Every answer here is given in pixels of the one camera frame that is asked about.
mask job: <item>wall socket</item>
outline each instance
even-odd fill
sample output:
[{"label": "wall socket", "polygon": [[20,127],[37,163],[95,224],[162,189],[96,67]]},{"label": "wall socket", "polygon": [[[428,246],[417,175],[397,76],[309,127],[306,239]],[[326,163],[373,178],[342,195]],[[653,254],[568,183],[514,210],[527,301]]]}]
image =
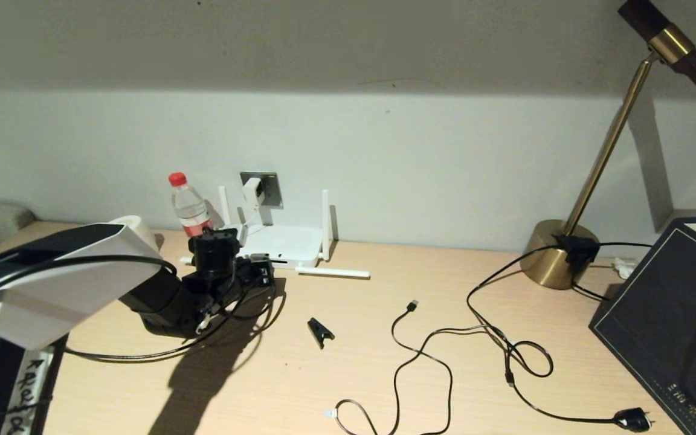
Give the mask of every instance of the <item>wall socket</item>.
[{"label": "wall socket", "polygon": [[265,201],[262,202],[262,206],[284,206],[284,201],[281,198],[281,187],[279,186],[279,174],[274,172],[243,171],[240,173],[240,184],[244,185],[250,178],[254,177],[262,180],[263,189],[265,190]]}]

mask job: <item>brass lamp base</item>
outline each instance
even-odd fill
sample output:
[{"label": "brass lamp base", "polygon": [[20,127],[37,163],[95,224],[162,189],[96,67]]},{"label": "brass lamp base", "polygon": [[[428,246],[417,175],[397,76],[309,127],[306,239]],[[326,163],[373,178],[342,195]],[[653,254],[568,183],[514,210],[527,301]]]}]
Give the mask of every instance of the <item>brass lamp base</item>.
[{"label": "brass lamp base", "polygon": [[[533,229],[533,234],[530,235],[528,246],[525,247],[525,252],[537,250],[544,246],[554,246],[558,244],[555,240],[555,235],[563,234],[563,226],[566,221],[541,221],[536,224]],[[572,235],[578,237],[587,237],[599,242],[598,238],[591,233],[587,228],[577,225]],[[567,290],[571,288],[571,283],[582,277],[589,265],[585,264],[580,270],[574,268],[566,262],[568,254],[561,248],[550,248],[549,250],[540,251],[533,254],[520,262],[520,268],[525,272],[528,278],[533,279],[536,283],[550,289]]]}]

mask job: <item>black clip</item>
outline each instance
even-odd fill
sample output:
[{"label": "black clip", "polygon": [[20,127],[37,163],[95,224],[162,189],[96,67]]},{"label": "black clip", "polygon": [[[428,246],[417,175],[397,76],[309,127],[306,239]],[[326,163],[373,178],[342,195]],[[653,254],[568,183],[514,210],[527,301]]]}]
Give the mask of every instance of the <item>black clip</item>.
[{"label": "black clip", "polygon": [[318,341],[318,347],[320,347],[321,349],[324,349],[324,338],[328,338],[330,340],[335,339],[335,334],[332,333],[331,330],[328,330],[320,322],[318,322],[318,320],[316,320],[315,317],[311,317],[310,320],[308,320],[308,327],[310,328],[310,331],[313,333],[313,338],[315,338],[315,340]]}]

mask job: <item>desk lamp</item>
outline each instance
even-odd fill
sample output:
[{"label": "desk lamp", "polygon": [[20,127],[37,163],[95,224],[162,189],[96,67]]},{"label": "desk lamp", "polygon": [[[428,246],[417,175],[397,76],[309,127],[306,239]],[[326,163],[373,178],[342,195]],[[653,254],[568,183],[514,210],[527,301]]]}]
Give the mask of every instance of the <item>desk lamp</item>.
[{"label": "desk lamp", "polygon": [[[627,0],[619,14],[630,24],[649,45],[649,56],[640,62],[627,95],[619,108],[616,118],[608,130],[600,154],[597,157],[587,181],[580,192],[576,204],[567,221],[541,221],[533,229],[525,253],[561,244],[561,237],[575,236],[598,242],[596,235],[587,228],[578,225],[579,218],[587,206],[592,190],[600,179],[608,157],[611,156],[616,141],[627,122],[627,116],[640,93],[652,63],[659,60],[671,67],[673,71],[689,77],[696,85],[696,49],[690,39],[676,25],[660,12],[649,0]],[[552,289],[570,289],[587,269],[591,259],[570,262],[569,250],[566,248],[548,248],[528,256],[522,262],[523,272],[529,278]]]}]

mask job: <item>black notebook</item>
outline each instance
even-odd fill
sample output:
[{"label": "black notebook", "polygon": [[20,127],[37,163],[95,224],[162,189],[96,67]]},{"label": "black notebook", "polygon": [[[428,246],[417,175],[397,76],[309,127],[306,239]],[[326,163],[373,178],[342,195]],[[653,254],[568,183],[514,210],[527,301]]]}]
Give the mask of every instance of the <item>black notebook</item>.
[{"label": "black notebook", "polygon": [[688,435],[696,435],[696,219],[677,219],[590,328]]}]

